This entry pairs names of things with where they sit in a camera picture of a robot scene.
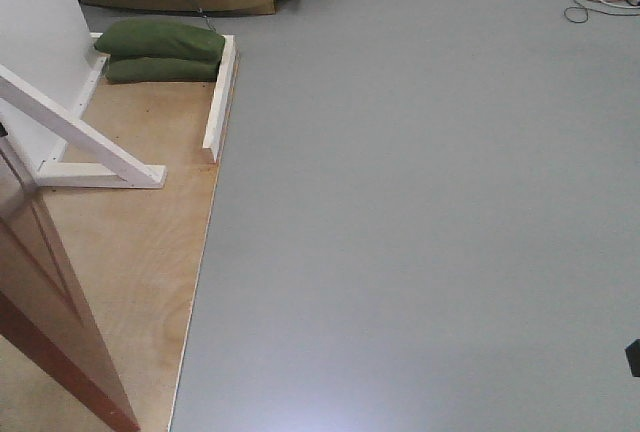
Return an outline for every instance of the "white wooden strip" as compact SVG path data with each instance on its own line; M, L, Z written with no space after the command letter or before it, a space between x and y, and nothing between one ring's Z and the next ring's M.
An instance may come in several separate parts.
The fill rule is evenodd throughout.
M96 87L98 86L100 75L102 74L102 69L106 62L107 62L106 55L100 56L96 60L96 63L91 69L91 73L89 74L89 77L87 77L87 80L84 83L84 86L80 91L80 94L78 95L76 104L71 109L71 114L74 117L82 118L82 116L84 115L84 111L87 109L87 106L91 101L91 97L93 96L93 93L95 92ZM65 151L67 150L67 145L69 145L69 143L65 139L60 137L56 142L56 144L53 146L53 149L51 150L51 155L49 156L48 161L56 162L60 160L64 155Z
M148 165L156 174L166 176L163 165ZM128 182L102 164L85 164L71 162L47 162L35 177L39 186L51 187L109 187L159 189L161 183Z
M0 97L52 132L92 153L107 168L132 184L162 184L163 176L147 167L9 69L0 65Z
M224 128L224 120L227 115L227 107L230 106L231 90L235 79L235 63L237 60L235 37L225 35L226 43L222 52L222 60L213 91L211 109L207 128L204 133L202 148L211 152L213 162L218 161L220 141Z

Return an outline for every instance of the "green sandbag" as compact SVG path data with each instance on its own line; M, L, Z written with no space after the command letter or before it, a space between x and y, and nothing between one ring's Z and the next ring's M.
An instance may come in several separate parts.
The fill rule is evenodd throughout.
M100 52L121 57L172 57L219 62L224 37L180 22L128 19L96 40Z
M214 82L219 62L164 57L109 58L105 76L112 83Z

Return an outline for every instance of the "diagonal white brace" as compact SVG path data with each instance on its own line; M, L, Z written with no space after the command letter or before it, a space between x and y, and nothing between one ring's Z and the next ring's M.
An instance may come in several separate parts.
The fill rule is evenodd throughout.
M0 97L69 143L91 154L133 187L161 187L162 166L143 164L83 120L0 65Z

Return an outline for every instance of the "wooden door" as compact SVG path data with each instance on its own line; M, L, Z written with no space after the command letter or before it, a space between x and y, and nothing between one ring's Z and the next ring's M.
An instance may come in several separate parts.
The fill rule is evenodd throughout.
M137 431L47 207L1 135L0 333L113 430Z

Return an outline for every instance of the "black object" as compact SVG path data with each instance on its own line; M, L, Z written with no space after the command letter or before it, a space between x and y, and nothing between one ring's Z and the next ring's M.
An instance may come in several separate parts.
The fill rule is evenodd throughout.
M631 367L631 375L640 377L640 339L633 342L629 347L624 349L627 353L629 367Z

